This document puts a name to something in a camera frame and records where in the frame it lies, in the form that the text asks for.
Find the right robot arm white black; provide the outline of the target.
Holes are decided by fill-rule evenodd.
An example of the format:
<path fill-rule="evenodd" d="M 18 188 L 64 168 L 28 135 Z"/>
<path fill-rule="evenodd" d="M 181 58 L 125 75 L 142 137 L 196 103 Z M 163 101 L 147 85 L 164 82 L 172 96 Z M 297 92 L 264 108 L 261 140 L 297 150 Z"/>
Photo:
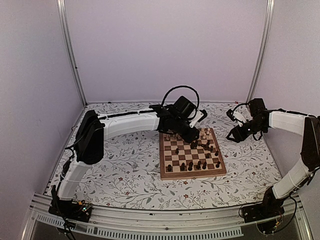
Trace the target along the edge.
<path fill-rule="evenodd" d="M 227 139 L 235 143 L 246 140 L 249 136 L 258 140 L 257 134 L 266 134 L 269 130 L 300 137 L 301 149 L 297 162 L 286 175 L 264 194 L 268 200 L 259 206 L 262 218 L 269 218 L 278 210 L 275 200 L 287 198 L 291 192 L 309 184 L 320 169 L 320 118 L 318 116 L 289 111 L 281 108 L 268 109 L 262 98 L 247 102 L 251 118 L 246 119 L 237 105 L 229 109 L 226 115 L 237 125 L 230 130 Z"/>

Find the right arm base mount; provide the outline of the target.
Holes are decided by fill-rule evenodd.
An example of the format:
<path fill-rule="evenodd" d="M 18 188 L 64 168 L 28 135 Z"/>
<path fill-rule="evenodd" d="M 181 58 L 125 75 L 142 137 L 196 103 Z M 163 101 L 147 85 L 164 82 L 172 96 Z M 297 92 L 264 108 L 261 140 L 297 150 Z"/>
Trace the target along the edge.
<path fill-rule="evenodd" d="M 245 223 L 273 218 L 257 224 L 257 228 L 262 234 L 273 234 L 283 220 L 285 213 L 283 203 L 283 199 L 264 199 L 261 203 L 241 207 L 239 215 Z"/>

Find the wooden chess board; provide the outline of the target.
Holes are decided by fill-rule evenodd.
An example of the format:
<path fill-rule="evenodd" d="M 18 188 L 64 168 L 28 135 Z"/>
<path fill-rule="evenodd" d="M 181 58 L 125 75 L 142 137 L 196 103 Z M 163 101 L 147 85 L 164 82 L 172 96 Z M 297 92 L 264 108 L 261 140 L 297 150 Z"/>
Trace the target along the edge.
<path fill-rule="evenodd" d="M 191 143 L 178 134 L 161 133 L 159 163 L 163 181 L 220 177 L 227 173 L 213 128 L 200 128 L 199 138 Z"/>

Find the dark chess piece front corner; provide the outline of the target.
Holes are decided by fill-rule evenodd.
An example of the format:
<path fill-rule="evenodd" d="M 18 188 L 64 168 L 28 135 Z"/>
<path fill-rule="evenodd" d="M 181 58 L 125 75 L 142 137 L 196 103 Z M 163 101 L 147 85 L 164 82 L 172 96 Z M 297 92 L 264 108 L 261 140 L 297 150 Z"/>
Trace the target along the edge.
<path fill-rule="evenodd" d="M 168 172 L 172 172 L 173 171 L 172 166 L 170 164 L 167 166 L 167 171 Z"/>

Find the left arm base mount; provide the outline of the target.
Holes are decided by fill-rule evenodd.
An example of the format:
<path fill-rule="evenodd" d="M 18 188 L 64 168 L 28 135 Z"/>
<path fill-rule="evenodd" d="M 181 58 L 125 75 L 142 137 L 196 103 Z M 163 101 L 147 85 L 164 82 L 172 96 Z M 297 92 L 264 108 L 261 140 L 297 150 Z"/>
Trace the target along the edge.
<path fill-rule="evenodd" d="M 48 212 L 65 219 L 88 223 L 92 214 L 92 204 L 82 201 L 60 200 L 57 195 L 52 196 Z"/>

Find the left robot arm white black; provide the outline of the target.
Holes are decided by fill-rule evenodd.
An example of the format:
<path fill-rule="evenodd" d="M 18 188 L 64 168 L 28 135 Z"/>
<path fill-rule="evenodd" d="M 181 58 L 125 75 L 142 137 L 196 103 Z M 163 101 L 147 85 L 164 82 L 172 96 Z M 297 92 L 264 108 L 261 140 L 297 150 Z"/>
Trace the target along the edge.
<path fill-rule="evenodd" d="M 198 104 L 193 104 L 184 96 L 173 104 L 153 104 L 146 109 L 111 115 L 87 111 L 75 142 L 70 146 L 75 159 L 62 170 L 60 183 L 54 192 L 58 197 L 55 209 L 63 217 L 74 213 L 74 205 L 69 201 L 87 170 L 104 157 L 105 140 L 140 131 L 158 131 L 178 134 L 185 142 L 191 143 L 200 136 L 196 123 L 206 116 L 206 111 L 200 110 Z"/>

